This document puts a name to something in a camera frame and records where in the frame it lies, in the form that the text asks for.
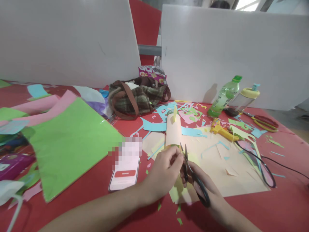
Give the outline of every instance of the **yellow scissors handle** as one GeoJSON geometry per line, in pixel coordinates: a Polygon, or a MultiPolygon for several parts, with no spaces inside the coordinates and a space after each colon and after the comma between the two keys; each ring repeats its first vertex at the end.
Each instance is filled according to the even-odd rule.
{"type": "Polygon", "coordinates": [[[274,126],[272,126],[272,125],[270,125],[270,124],[268,124],[268,123],[266,123],[266,122],[263,122],[263,121],[261,121],[261,120],[259,120],[259,119],[256,119],[255,117],[251,117],[251,118],[254,120],[254,122],[255,122],[259,127],[263,128],[264,130],[267,130],[267,131],[269,131],[269,132],[277,132],[277,131],[278,131],[278,128],[276,128],[276,127],[274,127],[274,126]]]}

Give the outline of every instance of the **black-handled scissors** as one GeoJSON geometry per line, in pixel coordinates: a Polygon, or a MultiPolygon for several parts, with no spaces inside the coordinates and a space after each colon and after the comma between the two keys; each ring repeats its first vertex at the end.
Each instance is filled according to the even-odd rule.
{"type": "Polygon", "coordinates": [[[184,159],[186,160],[186,163],[187,163],[187,165],[185,165],[185,167],[183,166],[184,167],[183,171],[184,171],[185,180],[188,181],[188,172],[187,172],[187,166],[188,166],[190,171],[191,171],[191,177],[192,177],[193,181],[195,181],[200,186],[206,200],[203,197],[201,197],[199,194],[197,194],[197,195],[198,195],[200,201],[202,202],[202,204],[206,208],[208,208],[210,206],[210,199],[209,199],[208,193],[206,191],[205,185],[200,180],[199,176],[190,167],[190,164],[189,164],[189,161],[188,161],[187,145],[185,145],[185,149],[186,150],[185,150],[185,154],[184,154],[184,159]]]}

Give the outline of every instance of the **smartphone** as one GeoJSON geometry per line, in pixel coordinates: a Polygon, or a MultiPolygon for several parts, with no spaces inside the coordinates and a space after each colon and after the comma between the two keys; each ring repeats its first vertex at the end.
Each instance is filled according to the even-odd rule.
{"type": "Polygon", "coordinates": [[[137,142],[126,142],[121,148],[118,164],[115,166],[108,190],[110,192],[125,189],[137,182],[139,154],[141,145],[137,142]]]}

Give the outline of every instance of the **hand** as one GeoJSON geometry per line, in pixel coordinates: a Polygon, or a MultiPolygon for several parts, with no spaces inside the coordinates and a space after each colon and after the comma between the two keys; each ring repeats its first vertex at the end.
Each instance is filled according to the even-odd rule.
{"type": "Polygon", "coordinates": [[[182,164],[183,153],[176,146],[158,153],[151,172],[142,183],[148,204],[154,203],[172,189],[182,164]]]}
{"type": "MultiPolygon", "coordinates": [[[[233,212],[235,211],[235,209],[225,201],[225,199],[223,198],[217,186],[212,181],[212,179],[209,177],[209,175],[207,175],[195,163],[189,161],[189,165],[192,171],[194,171],[198,175],[198,177],[200,178],[200,180],[204,183],[206,187],[206,190],[207,190],[207,193],[210,199],[210,207],[208,208],[208,210],[211,213],[211,215],[214,217],[216,221],[218,221],[222,225],[224,226],[230,225],[233,220],[232,216],[233,216],[233,212]]],[[[188,168],[188,175],[189,175],[188,182],[193,184],[194,189],[196,190],[197,194],[199,194],[205,199],[200,186],[195,181],[192,180],[191,171],[189,168],[188,168]]],[[[187,183],[184,179],[183,171],[181,171],[180,177],[182,179],[183,186],[186,187],[187,183]]]]}

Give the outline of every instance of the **snack package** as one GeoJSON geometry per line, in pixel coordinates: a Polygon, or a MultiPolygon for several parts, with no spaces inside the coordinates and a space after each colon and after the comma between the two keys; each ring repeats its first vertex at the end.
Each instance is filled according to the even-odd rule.
{"type": "Polygon", "coordinates": [[[159,66],[144,65],[138,67],[139,76],[148,76],[157,80],[159,83],[167,85],[166,75],[159,66]]]}

